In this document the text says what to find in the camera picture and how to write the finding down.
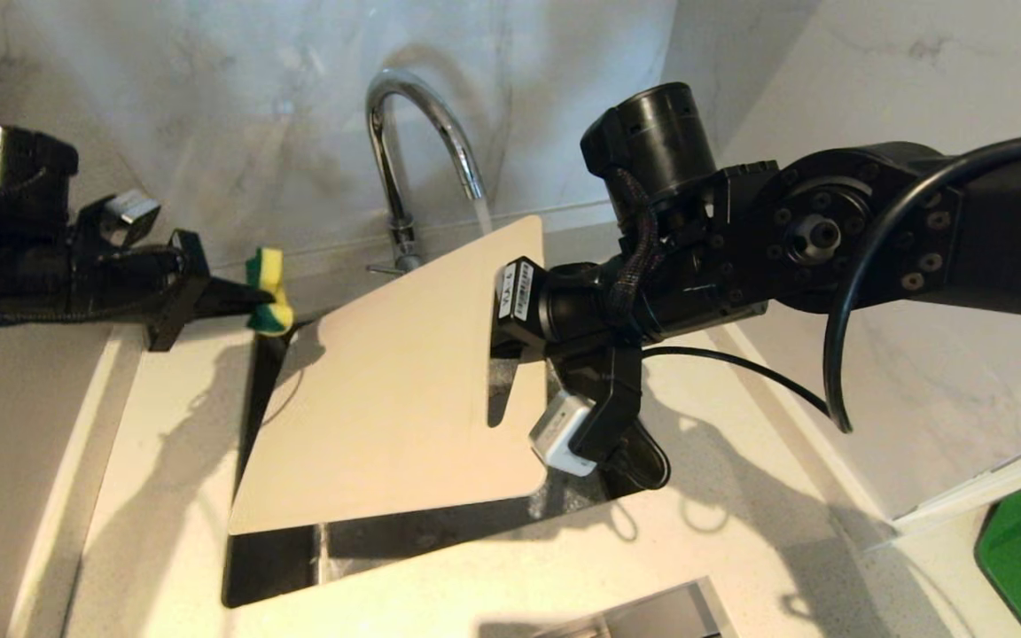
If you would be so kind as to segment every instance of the countertop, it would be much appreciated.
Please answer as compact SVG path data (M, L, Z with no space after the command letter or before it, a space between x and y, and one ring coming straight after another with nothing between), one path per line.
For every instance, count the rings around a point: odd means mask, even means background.
M669 487L225 608L252 352L236 324L139 360L65 635L514 637L702 577L738 635L1021 635L971 557L984 512L858 549L838 522L875 517L820 495L757 388L668 356L645 364L641 416ZM720 347L727 331L672 343Z

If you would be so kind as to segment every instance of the sink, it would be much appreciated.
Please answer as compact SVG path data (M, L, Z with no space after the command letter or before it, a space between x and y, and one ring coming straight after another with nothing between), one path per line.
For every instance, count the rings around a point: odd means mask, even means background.
M324 352L321 344L295 342L289 347L300 327L283 338L256 339L236 486L280 377L289 379L289 372L307 366ZM501 386L491 388L493 399L505 396L513 378L504 372L491 377ZM237 607L324 585L389 562L578 512L639 490L628 478L604 470L584 478L550 470L542 488L521 498L240 534L228 541L224 604Z

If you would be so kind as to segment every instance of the cutting board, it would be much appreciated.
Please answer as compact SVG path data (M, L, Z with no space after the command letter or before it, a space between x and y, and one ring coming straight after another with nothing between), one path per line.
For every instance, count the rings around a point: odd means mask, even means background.
M487 425L494 284L521 255L543 263L541 218L467 244L303 328L317 334L299 339L324 352L272 396L231 534L541 487L546 472L528 433L546 404L546 363L519 366L502 422Z

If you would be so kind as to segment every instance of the faucet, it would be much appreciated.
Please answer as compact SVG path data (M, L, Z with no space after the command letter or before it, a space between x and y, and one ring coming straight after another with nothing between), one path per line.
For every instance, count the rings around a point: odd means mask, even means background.
M483 181L479 175L479 165L475 163L471 145L467 135L463 133L459 121L443 104L442 98L415 73L402 69L382 69L373 78L366 95L366 122L369 126L369 138L373 141L373 155L377 158L377 170L380 171L381 185L385 187L385 197L388 198L389 218L388 230L393 238L393 266L369 265L369 271L384 272L389 275L404 275L423 265L420 255L415 220L412 213L405 210L400 201L400 189L393 174L393 161L389 157L388 145L385 143L385 98L396 96L407 97L412 104L419 106L425 116L436 125L443 145L446 146L454 163L454 173L459 177L459 185L467 193L467 198L477 201L485 197Z

